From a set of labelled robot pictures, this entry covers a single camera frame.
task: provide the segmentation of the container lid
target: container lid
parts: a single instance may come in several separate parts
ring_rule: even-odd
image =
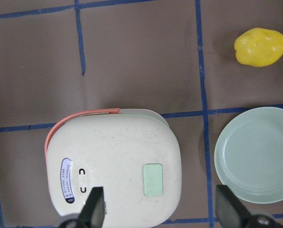
[[[52,202],[79,213],[92,187],[104,187],[104,228],[153,227],[169,218],[181,193],[177,139],[149,110],[70,119],[47,145]]]

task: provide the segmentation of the brown surface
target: brown surface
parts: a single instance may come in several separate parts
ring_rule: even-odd
[[[18,2],[0,1],[0,14],[74,4]],[[237,63],[233,51],[234,40],[248,29],[283,33],[283,0],[202,0],[201,13],[208,108],[283,103],[283,56],[271,66],[255,68]],[[95,108],[147,108],[160,114],[202,109],[194,1],[83,9],[81,24],[84,77],[74,9],[0,19],[0,127],[51,123]],[[213,162],[215,143],[238,114],[209,116],[213,196],[220,183]],[[170,219],[207,218],[203,119],[167,121],[180,144],[183,173],[182,197]],[[59,218],[47,189],[43,144],[48,131],[0,133],[0,197],[6,226],[52,225]],[[243,203],[249,209],[283,213],[283,201]]]

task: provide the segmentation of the plastic plate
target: plastic plate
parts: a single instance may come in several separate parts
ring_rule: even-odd
[[[217,175],[252,203],[283,200],[283,109],[246,111],[220,134],[214,154]]]

